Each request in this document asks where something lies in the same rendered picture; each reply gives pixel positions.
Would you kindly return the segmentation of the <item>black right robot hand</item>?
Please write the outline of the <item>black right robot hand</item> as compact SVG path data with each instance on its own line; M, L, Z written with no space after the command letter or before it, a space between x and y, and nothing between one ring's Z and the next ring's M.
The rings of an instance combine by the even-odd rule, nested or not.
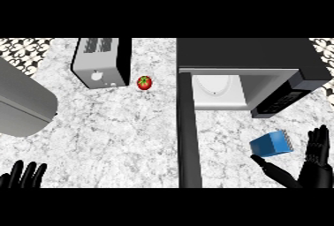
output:
M271 162L265 157L252 153L250 158L262 167L265 175L287 188L331 188L333 168L328 165L330 135L328 127L321 125L308 132L306 159L299 173L299 179Z

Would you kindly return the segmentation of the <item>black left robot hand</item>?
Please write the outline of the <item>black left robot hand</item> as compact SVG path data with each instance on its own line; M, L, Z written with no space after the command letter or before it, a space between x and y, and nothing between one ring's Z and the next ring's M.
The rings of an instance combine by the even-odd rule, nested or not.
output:
M0 188L40 188L46 169L46 163L37 166L37 163L31 162L24 166L24 161L18 160L12 171L0 176Z

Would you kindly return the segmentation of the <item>blue milk carton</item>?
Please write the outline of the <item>blue milk carton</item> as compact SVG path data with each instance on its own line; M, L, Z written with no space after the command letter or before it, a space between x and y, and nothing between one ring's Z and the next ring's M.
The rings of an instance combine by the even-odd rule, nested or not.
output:
M269 132L250 142L252 152L260 157L275 156L294 151L286 130Z

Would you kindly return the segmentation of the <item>black microwave door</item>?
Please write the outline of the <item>black microwave door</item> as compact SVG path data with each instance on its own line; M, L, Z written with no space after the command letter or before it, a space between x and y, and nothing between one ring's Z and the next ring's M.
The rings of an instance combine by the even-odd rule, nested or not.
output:
M176 125L178 125L178 163L179 187L201 188L201 164L195 127L195 101L192 74L176 75Z

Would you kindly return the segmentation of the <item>black microwave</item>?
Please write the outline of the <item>black microwave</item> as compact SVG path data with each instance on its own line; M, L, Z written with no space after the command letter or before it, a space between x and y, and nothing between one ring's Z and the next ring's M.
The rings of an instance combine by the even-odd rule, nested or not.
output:
M311 38L179 38L178 71L192 76L197 110L269 118L331 81Z

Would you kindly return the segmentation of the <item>grey rounded appliance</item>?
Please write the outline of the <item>grey rounded appliance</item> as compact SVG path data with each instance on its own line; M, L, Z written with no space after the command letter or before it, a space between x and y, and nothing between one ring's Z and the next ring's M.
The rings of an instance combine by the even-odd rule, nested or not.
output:
M36 134L58 112L54 92L0 57L0 133Z

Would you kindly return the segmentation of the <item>red tomato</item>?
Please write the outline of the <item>red tomato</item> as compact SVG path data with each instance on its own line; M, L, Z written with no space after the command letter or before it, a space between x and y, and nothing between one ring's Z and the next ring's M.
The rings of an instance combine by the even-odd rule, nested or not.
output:
M151 77L150 76L141 76L138 80L138 86L141 90L148 90L151 88Z

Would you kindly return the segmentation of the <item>silver toaster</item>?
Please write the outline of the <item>silver toaster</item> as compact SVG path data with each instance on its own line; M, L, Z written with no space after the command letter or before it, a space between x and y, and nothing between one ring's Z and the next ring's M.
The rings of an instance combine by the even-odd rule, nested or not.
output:
M126 87L130 59L130 38L80 38L71 70L89 89Z

